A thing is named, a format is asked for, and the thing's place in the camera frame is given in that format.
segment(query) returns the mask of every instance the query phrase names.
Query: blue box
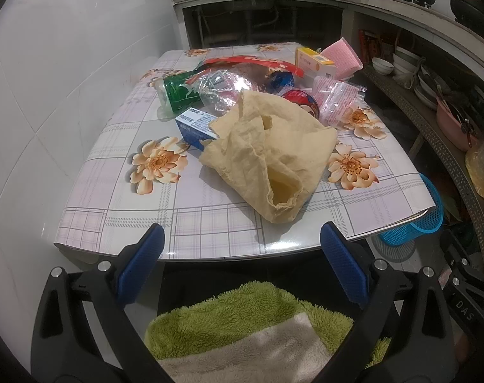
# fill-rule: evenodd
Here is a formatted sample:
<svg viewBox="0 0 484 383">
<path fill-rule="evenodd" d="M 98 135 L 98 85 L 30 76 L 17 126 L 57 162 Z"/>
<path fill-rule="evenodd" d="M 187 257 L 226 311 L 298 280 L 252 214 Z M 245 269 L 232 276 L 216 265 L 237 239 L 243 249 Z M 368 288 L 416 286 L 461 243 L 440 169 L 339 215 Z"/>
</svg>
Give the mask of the blue box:
<svg viewBox="0 0 484 383">
<path fill-rule="evenodd" d="M 175 121 L 182 133 L 183 140 L 203 151 L 204 147 L 200 141 L 217 139 L 217 135 L 208 126 L 214 119 L 217 119 L 217 117 L 196 108 L 189 108 L 178 115 Z"/>
</svg>

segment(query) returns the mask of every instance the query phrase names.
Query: tan cloth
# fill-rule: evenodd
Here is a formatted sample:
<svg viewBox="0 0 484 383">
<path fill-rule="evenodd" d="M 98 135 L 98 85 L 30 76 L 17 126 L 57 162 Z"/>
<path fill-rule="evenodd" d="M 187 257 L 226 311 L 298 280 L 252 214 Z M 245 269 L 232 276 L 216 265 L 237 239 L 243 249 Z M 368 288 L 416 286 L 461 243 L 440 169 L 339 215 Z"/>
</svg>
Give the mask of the tan cloth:
<svg viewBox="0 0 484 383">
<path fill-rule="evenodd" d="M 215 169 L 265 219 L 291 222 L 316 189 L 336 142 L 295 103 L 243 91 L 238 105 L 211 122 L 219 136 L 200 162 Z"/>
</svg>

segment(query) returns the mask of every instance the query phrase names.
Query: blue plastic basket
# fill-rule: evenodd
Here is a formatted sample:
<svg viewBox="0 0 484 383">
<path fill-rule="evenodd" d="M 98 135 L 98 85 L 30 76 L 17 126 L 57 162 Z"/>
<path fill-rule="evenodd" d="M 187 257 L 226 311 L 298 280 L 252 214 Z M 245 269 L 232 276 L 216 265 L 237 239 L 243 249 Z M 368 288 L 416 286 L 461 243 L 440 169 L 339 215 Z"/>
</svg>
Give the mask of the blue plastic basket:
<svg viewBox="0 0 484 383">
<path fill-rule="evenodd" d="M 442 225 L 444 207 L 440 200 L 440 195 L 430 180 L 422 174 L 420 176 L 435 202 L 435 207 L 429 209 L 423 217 L 417 219 L 414 223 L 409 223 L 382 233 L 380 238 L 391 246 L 399 246 L 421 235 L 434 233 Z"/>
</svg>

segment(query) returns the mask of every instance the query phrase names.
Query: stack of bowls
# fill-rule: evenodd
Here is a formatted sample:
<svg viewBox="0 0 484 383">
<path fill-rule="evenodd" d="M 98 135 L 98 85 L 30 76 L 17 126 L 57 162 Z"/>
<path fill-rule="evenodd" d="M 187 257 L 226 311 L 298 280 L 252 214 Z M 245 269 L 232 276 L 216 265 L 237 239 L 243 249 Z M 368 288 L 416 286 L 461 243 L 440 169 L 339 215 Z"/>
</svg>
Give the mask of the stack of bowls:
<svg viewBox="0 0 484 383">
<path fill-rule="evenodd" d="M 377 73 L 380 73 L 381 75 L 389 75 L 394 70 L 392 63 L 386 62 L 379 57 L 374 57 L 371 59 L 371 62 Z"/>
<path fill-rule="evenodd" d="M 428 94 L 431 98 L 437 99 L 437 92 L 435 91 L 435 88 L 431 88 L 426 83 L 424 75 L 422 73 L 418 73 L 417 77 L 419 78 L 419 83 L 426 94 Z"/>
<path fill-rule="evenodd" d="M 415 53 L 405 50 L 403 47 L 399 47 L 399 46 L 396 48 L 396 55 L 398 55 L 403 60 L 407 61 L 408 63 L 411 63 L 414 66 L 417 66 L 417 63 L 419 62 L 419 59 L 420 59 L 420 57 Z"/>
<path fill-rule="evenodd" d="M 396 48 L 396 53 L 393 53 L 392 57 L 394 59 L 394 72 L 396 75 L 414 73 L 420 59 L 418 55 L 399 46 Z"/>
<path fill-rule="evenodd" d="M 392 54 L 394 58 L 394 72 L 397 75 L 405 73 L 414 73 L 416 66 L 412 63 L 407 62 L 405 59 L 399 57 L 396 53 Z"/>
<path fill-rule="evenodd" d="M 422 102 L 423 105 L 426 105 L 428 108 L 432 109 L 433 111 L 437 110 L 437 98 L 428 95 L 421 86 L 416 86 L 414 88 L 414 93 L 417 98 Z"/>
</svg>

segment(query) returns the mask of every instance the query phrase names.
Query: white and orange box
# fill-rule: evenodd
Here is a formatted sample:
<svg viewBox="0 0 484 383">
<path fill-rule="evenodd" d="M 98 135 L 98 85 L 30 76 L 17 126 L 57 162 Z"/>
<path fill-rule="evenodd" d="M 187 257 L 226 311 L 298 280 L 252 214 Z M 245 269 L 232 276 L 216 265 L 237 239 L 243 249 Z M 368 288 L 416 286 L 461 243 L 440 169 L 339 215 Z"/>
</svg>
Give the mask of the white and orange box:
<svg viewBox="0 0 484 383">
<path fill-rule="evenodd" d="M 295 50 L 295 66 L 304 71 L 306 80 L 316 76 L 333 78 L 336 76 L 336 65 L 330 59 L 311 50 L 309 47 L 298 47 Z"/>
</svg>

